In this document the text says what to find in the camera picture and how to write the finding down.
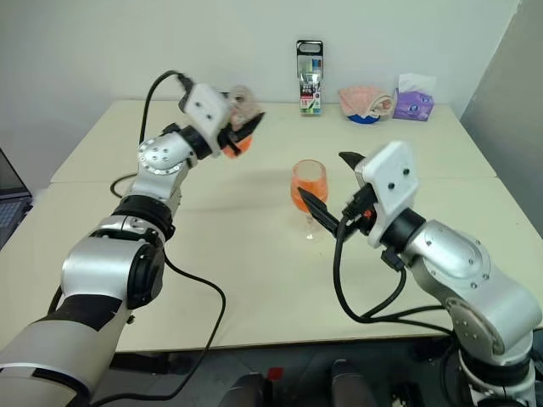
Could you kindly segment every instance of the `tissue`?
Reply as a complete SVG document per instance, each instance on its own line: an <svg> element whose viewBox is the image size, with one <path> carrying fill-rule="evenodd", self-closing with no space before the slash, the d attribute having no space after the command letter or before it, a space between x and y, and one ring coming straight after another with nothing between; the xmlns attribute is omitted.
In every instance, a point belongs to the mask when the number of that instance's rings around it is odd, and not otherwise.
<svg viewBox="0 0 543 407"><path fill-rule="evenodd" d="M435 76L401 74L395 90L395 119L426 121L434 107Z"/></svg>

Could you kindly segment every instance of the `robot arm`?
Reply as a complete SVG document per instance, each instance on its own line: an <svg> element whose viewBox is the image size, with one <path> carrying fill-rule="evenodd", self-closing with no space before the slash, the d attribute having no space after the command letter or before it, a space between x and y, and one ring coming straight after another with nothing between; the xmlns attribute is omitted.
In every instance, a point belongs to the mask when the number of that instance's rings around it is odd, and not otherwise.
<svg viewBox="0 0 543 407"><path fill-rule="evenodd" d="M473 403L507 397L535 406L529 351L541 321L537 299L492 262L479 240L411 209L418 179L406 143L392 142L368 157L340 155L361 188L344 210L348 234L360 230L373 248L384 245L385 262L407 267L445 307ZM337 220L316 197L301 193L313 216L335 235Z"/></svg>
<svg viewBox="0 0 543 407"><path fill-rule="evenodd" d="M223 148L236 153L236 142L263 115L240 86L227 98L192 84L180 107L193 125L169 125L139 146L139 169L127 194L64 261L62 305L0 353L1 406L88 404L132 311L160 293L163 248L175 230L172 218L189 169Z"/></svg>

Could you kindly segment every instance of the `marker pen box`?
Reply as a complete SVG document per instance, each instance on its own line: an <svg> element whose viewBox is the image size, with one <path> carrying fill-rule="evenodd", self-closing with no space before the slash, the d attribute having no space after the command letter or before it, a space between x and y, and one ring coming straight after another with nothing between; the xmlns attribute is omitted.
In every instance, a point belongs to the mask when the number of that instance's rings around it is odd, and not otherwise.
<svg viewBox="0 0 543 407"><path fill-rule="evenodd" d="M296 42L299 111L302 115L315 116L321 114L322 50L322 41L298 40Z"/></svg>

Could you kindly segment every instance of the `wine glass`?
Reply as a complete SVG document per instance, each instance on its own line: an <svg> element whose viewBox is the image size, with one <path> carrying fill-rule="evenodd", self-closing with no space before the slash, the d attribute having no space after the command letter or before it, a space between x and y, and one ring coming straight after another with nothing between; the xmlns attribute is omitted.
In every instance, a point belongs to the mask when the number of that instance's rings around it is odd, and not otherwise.
<svg viewBox="0 0 543 407"><path fill-rule="evenodd" d="M301 187L307 192L311 192L317 198L326 202L328 199L328 184L326 177L326 168L324 165L314 159L303 159L292 169L292 181L290 182L290 196L296 205L296 208L304 211L307 216L308 233L307 239L313 239L317 230L315 221L309 213L304 200L299 195L298 188Z"/></svg>

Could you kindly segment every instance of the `laptop keyboard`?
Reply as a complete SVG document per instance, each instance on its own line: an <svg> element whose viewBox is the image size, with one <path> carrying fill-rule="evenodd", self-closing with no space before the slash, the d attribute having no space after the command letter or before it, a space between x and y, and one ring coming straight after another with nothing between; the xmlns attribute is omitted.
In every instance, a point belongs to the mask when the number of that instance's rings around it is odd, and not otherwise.
<svg viewBox="0 0 543 407"><path fill-rule="evenodd" d="M8 227L22 202L0 203L0 228Z"/></svg>

